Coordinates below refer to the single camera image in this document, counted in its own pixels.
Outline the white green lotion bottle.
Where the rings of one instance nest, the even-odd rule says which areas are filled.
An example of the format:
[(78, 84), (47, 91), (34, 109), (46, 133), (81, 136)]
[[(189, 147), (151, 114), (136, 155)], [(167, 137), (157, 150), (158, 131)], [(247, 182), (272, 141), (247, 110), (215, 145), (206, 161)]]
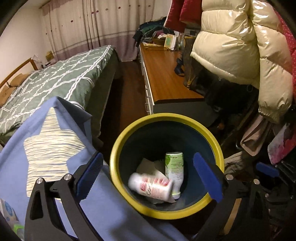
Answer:
[(171, 152), (165, 155), (165, 175), (173, 181), (172, 197), (180, 198), (180, 188), (184, 181), (184, 157), (182, 152)]

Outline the yellow-rimmed blue trash bin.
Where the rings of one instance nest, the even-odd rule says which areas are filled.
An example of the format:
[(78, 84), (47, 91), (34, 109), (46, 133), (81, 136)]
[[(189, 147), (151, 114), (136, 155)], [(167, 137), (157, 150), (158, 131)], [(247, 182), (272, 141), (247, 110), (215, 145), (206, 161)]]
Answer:
[[(110, 156), (111, 178), (141, 214), (166, 220), (185, 218), (212, 200), (194, 167), (196, 153), (225, 169), (221, 147), (206, 127), (180, 114), (152, 114), (134, 121), (118, 136)], [(174, 178), (180, 197), (172, 202), (149, 200), (129, 188), (133, 173)]]

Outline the blue star-print tablecloth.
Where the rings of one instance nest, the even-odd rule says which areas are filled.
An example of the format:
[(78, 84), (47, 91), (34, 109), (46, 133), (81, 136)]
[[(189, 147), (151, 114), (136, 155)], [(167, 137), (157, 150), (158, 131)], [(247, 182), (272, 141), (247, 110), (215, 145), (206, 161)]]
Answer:
[[(86, 164), (95, 153), (91, 116), (52, 97), (13, 134), (1, 151), (1, 214), (11, 228), (25, 224), (36, 180), (61, 180)], [(103, 165), (81, 207), (104, 240), (184, 240), (169, 222), (140, 215), (113, 185)]]

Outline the brown pillow left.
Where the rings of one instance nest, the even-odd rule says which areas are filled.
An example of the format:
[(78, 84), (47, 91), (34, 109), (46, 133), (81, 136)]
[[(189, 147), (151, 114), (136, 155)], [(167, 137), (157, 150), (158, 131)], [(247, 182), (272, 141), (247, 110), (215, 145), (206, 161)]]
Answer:
[(4, 86), (0, 95), (0, 108), (7, 102), (10, 95), (16, 90), (16, 87)]

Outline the brown pillow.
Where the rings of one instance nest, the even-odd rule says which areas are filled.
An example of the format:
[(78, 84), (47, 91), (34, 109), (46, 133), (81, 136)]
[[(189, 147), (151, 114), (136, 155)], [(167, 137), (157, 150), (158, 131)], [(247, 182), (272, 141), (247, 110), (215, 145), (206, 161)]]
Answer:
[(16, 87), (4, 86), (0, 95), (0, 108), (7, 102), (10, 95), (16, 90)]
[(30, 74), (20, 73), (10, 82), (10, 86), (11, 87), (19, 87), (29, 76), (30, 76)]

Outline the brown pillow right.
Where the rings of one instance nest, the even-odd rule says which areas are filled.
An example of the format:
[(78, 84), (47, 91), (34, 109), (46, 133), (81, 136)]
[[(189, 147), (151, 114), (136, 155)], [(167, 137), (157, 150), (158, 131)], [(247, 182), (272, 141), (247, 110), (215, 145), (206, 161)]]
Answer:
[(19, 87), (29, 76), (30, 76), (30, 74), (20, 73), (10, 82), (10, 86), (11, 87)]

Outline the bed with green quilt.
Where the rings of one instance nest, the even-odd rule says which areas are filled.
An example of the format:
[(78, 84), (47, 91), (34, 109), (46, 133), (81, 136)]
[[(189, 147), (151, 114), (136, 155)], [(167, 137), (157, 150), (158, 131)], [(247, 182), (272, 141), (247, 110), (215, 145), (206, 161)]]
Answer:
[(92, 115), (93, 137), (101, 121), (110, 89), (118, 73), (119, 57), (112, 45), (79, 53), (25, 76), (1, 104), (1, 143), (6, 144), (22, 123), (52, 97), (60, 97)]

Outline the wooden headboard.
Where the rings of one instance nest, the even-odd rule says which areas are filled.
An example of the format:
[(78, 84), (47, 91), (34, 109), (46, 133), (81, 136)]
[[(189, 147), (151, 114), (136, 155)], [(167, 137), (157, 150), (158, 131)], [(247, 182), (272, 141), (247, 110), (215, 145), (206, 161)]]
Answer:
[(8, 80), (11, 79), (13, 75), (15, 75), (19, 70), (21, 70), (25, 65), (28, 63), (31, 64), (32, 68), (36, 71), (38, 70), (36, 63), (32, 58), (27, 59), (25, 62), (23, 62), (21, 65), (19, 65), (15, 70), (13, 70), (4, 80), (0, 83), (0, 88), (2, 88), (6, 83), (8, 83)]

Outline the wooden desk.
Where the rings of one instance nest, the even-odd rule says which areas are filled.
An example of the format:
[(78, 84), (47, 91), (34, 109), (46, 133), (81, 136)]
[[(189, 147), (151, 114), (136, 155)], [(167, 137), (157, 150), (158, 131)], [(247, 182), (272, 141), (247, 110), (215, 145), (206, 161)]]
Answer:
[(145, 108), (149, 114), (161, 113), (165, 104), (196, 103), (204, 100), (200, 94), (188, 90), (184, 77), (178, 76), (174, 69), (178, 51), (163, 47), (139, 46), (139, 59), (145, 84)]

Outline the cream puffer jacket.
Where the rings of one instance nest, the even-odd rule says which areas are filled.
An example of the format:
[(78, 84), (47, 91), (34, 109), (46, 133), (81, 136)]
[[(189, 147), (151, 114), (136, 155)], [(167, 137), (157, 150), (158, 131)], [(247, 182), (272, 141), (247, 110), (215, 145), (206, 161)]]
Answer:
[(259, 113), (279, 123), (292, 105), (292, 57), (266, 1), (202, 1), (191, 56), (211, 73), (259, 90)]

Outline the white pink curtain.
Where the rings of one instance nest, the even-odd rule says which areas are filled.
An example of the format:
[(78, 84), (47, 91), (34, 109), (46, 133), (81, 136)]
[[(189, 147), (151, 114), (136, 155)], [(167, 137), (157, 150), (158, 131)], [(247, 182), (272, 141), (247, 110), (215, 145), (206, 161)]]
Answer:
[(137, 57), (138, 27), (165, 17), (171, 1), (49, 1), (41, 7), (45, 43), (57, 60), (112, 45), (123, 62)]

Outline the clutter pile on desk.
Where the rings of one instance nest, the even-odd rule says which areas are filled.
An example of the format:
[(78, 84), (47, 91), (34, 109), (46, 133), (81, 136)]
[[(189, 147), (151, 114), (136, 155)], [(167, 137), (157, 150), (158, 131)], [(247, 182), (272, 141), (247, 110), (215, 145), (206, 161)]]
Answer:
[(188, 26), (185, 28), (184, 33), (174, 31), (168, 27), (165, 27), (166, 17), (160, 18), (154, 21), (148, 21), (141, 24), (135, 34), (133, 35), (134, 45), (139, 48), (140, 43), (148, 45), (156, 45), (157, 47), (164, 47), (166, 37), (172, 35), (176, 37), (176, 44), (174, 50), (182, 50), (185, 47), (184, 37), (193, 37), (197, 36), (197, 33), (200, 31), (200, 26), (192, 28)]

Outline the red quilted jacket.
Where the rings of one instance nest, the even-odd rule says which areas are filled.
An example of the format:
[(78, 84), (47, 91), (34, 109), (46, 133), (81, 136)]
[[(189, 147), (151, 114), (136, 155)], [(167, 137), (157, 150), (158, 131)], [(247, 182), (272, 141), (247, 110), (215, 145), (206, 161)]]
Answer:
[(164, 26), (179, 33), (201, 28), (202, 0), (173, 0)]

